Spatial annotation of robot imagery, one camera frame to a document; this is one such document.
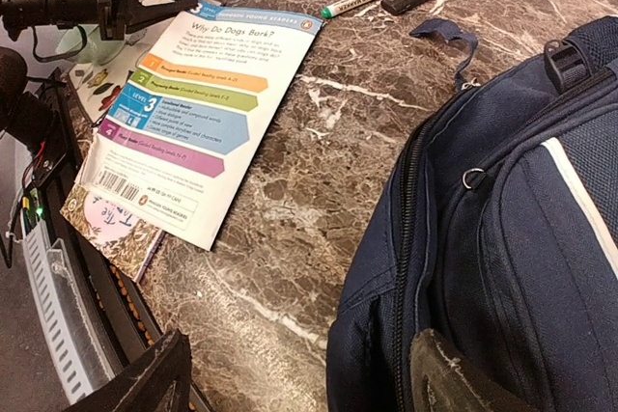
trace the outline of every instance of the navy fabric scrap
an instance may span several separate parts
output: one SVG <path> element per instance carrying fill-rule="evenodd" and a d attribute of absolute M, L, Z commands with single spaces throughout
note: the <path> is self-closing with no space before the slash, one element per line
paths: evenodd
<path fill-rule="evenodd" d="M 474 34 L 465 33 L 461 30 L 459 25 L 451 21 L 450 19 L 433 18 L 424 21 L 420 26 L 413 29 L 409 33 L 413 38 L 427 38 L 434 34 L 440 34 L 445 41 L 465 41 L 470 47 L 470 53 L 465 60 L 463 60 L 455 70 L 455 86 L 457 90 L 461 90 L 464 86 L 466 79 L 462 75 L 464 69 L 468 67 L 476 51 L 476 47 L 479 44 L 479 40 Z"/>

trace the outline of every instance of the brown marble surface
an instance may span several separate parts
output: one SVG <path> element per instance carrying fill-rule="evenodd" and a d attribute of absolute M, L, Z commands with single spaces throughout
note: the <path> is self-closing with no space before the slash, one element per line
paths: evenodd
<path fill-rule="evenodd" d="M 334 0 L 227 0 L 318 15 Z M 329 21 L 299 70 L 213 251 L 168 237 L 142 290 L 190 336 L 195 382 L 218 412 L 325 411 L 324 355 L 340 290 L 410 132 L 453 93 L 465 53 L 407 33 L 439 15 L 474 31 L 481 82 L 618 0 L 377 4 Z"/>

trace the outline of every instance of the barcode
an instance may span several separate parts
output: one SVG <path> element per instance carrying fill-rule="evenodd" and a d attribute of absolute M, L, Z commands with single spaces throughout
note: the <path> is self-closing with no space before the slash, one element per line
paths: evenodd
<path fill-rule="evenodd" d="M 137 185 L 133 185 L 132 183 L 128 183 L 120 196 L 132 202 L 133 200 L 135 200 L 135 197 L 138 193 L 139 187 Z"/>
<path fill-rule="evenodd" d="M 135 197 L 139 194 L 139 187 L 137 185 L 109 171 L 103 171 L 103 174 L 98 179 L 98 185 L 126 198 L 130 202 L 135 200 Z"/>

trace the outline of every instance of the white stripe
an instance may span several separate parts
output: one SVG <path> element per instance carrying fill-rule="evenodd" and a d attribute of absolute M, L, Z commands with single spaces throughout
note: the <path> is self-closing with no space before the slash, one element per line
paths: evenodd
<path fill-rule="evenodd" d="M 554 163 L 556 163 L 556 168 L 558 168 L 562 179 L 566 182 L 569 190 L 571 190 L 571 193 L 573 194 L 573 198 L 576 199 L 577 204 L 586 215 L 592 230 L 597 236 L 599 245 L 601 245 L 601 249 L 609 261 L 609 265 L 611 265 L 614 274 L 616 274 L 616 278 L 618 278 L 618 248 L 616 248 L 616 244 L 614 243 L 611 233 L 609 233 L 609 229 L 599 213 L 599 210 L 595 206 L 595 203 L 592 198 L 590 198 L 586 187 L 577 175 L 573 164 L 571 164 L 569 156 L 564 151 L 560 141 L 556 138 L 546 140 L 543 143 L 543 146 L 548 149 Z"/>

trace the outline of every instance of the green level bar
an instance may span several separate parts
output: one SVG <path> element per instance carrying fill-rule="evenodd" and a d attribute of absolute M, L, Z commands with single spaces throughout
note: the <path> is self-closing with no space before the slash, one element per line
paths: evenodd
<path fill-rule="evenodd" d="M 200 84 L 161 79 L 143 69 L 138 69 L 131 76 L 131 81 L 155 94 L 201 100 L 206 103 L 214 103 L 215 105 L 234 108 L 240 111 L 249 112 L 258 106 L 258 99 L 256 96 Z"/>

